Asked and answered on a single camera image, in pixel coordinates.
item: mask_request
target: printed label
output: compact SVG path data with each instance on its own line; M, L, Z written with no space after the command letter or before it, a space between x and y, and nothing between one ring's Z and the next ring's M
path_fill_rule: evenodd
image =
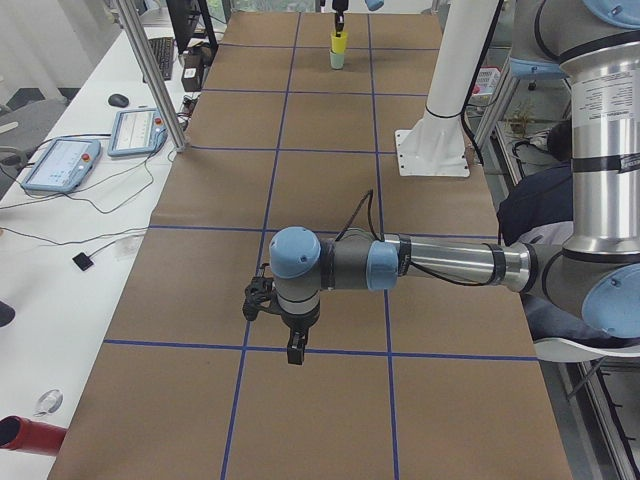
M640 116L640 74L620 72L573 85L573 126L635 120Z

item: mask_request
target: black box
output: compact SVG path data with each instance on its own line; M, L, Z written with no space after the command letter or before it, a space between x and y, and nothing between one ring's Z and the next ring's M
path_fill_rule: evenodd
M182 57L184 70L182 71L182 86L185 92L199 92L202 89L204 77L204 62L200 53L185 54Z

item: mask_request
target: blue and white device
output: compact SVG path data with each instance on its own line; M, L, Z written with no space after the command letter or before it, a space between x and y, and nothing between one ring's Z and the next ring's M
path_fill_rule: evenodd
M123 110L116 121L109 140L110 157L129 157L155 153L167 139L167 128L155 108Z
M100 156L98 140L56 138L36 162L26 180L25 190L72 192Z

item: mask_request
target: device screen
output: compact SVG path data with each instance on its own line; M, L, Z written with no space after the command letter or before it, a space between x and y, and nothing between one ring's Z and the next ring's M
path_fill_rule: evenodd
M46 160L29 179L29 183L53 187L66 185L78 164L78 159L87 151L87 147L88 144L84 142L57 141L49 150Z
M123 113L120 117L115 150L131 150L148 146L154 116L154 110Z

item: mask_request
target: person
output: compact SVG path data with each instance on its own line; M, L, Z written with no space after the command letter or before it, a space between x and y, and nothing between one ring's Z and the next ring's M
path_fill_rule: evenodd
M515 242L561 245L573 233L571 173L571 120L554 126L547 149L558 164L523 178L498 209L499 235L509 246ZM622 348L640 339L612 337L551 302L521 295L533 340L560 337L594 348Z

